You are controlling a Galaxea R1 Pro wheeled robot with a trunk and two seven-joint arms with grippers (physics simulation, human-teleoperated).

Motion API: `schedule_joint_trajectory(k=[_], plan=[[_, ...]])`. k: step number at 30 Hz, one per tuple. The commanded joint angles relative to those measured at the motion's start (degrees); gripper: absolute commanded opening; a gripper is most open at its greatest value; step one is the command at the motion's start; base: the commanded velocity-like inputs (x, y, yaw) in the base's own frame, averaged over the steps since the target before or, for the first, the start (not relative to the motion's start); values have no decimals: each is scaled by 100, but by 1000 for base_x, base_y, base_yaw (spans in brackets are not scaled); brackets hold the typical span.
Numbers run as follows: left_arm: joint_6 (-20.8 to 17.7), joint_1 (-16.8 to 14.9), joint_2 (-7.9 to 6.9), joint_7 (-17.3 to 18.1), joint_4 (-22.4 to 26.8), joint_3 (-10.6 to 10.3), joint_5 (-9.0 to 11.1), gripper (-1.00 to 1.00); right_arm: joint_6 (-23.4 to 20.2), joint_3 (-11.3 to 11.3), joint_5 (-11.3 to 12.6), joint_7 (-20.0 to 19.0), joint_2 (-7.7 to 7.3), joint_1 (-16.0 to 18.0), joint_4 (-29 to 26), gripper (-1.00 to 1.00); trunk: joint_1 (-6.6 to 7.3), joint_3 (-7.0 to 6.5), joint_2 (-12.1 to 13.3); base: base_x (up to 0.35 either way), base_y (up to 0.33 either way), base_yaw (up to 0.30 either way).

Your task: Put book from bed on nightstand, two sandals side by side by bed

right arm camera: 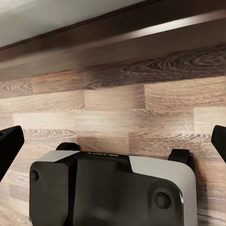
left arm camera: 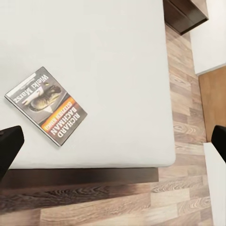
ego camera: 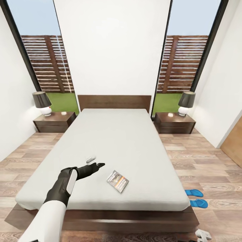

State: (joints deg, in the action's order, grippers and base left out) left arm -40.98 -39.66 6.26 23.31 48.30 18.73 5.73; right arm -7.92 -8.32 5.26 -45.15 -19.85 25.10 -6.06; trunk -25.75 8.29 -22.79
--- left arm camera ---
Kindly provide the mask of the hardback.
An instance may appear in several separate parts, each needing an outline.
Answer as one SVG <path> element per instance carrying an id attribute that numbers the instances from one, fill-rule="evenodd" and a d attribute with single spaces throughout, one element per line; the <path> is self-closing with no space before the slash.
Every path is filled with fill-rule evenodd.
<path id="1" fill-rule="evenodd" d="M 88 115 L 44 67 L 7 92 L 5 98 L 60 146 Z"/>

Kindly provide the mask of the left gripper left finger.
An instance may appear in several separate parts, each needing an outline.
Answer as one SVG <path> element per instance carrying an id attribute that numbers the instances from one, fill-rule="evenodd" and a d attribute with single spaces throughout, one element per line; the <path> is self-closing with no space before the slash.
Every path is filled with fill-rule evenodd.
<path id="1" fill-rule="evenodd" d="M 0 181 L 24 144 L 20 125 L 0 130 Z"/>

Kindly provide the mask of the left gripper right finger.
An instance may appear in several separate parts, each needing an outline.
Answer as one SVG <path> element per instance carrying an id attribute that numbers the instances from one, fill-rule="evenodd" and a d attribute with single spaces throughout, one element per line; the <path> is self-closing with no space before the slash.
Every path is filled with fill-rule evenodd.
<path id="1" fill-rule="evenodd" d="M 211 142 L 226 162 L 226 127 L 216 125 L 212 133 Z"/>

